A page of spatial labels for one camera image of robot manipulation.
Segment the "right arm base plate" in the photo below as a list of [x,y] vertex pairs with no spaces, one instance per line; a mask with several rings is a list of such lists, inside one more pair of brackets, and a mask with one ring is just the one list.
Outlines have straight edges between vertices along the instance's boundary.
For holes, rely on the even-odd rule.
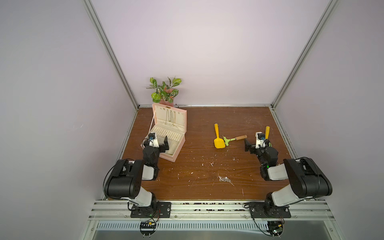
[[292,217],[288,207],[269,206],[264,202],[247,203],[251,217],[254,219],[289,219]]

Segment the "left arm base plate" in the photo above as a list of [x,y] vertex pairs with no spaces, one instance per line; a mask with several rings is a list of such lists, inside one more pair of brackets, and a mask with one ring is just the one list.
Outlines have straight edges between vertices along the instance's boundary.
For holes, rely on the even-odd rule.
[[149,207],[133,206],[131,209],[131,218],[170,218],[172,203],[157,201]]

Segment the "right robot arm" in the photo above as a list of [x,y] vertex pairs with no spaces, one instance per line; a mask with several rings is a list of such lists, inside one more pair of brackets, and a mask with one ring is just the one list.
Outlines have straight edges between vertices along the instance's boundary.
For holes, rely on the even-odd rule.
[[286,208],[305,199],[330,196],[333,192],[331,182],[311,158],[284,159],[279,164],[275,148],[251,145],[248,140],[245,140],[245,151],[257,156],[261,164],[260,174],[265,181],[289,181],[282,189],[267,194],[265,211]]

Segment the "pink jewelry box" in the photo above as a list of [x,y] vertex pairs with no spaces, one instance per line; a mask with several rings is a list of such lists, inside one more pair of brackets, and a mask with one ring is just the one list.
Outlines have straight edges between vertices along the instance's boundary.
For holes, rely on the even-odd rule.
[[156,133],[159,145],[164,144],[165,136],[168,137],[169,150],[161,153],[160,157],[175,162],[186,141],[187,111],[157,103],[152,105],[152,109],[153,118],[148,134]]

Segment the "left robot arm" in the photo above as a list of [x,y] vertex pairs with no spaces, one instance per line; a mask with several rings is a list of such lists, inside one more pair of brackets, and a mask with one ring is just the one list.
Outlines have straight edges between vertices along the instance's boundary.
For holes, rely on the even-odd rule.
[[158,209],[156,196],[142,187],[142,181],[157,179],[160,154],[170,147],[168,137],[160,144],[155,133],[149,133],[143,144],[143,158],[118,160],[104,179],[103,191],[109,199],[127,200],[132,203],[134,212],[153,213]]

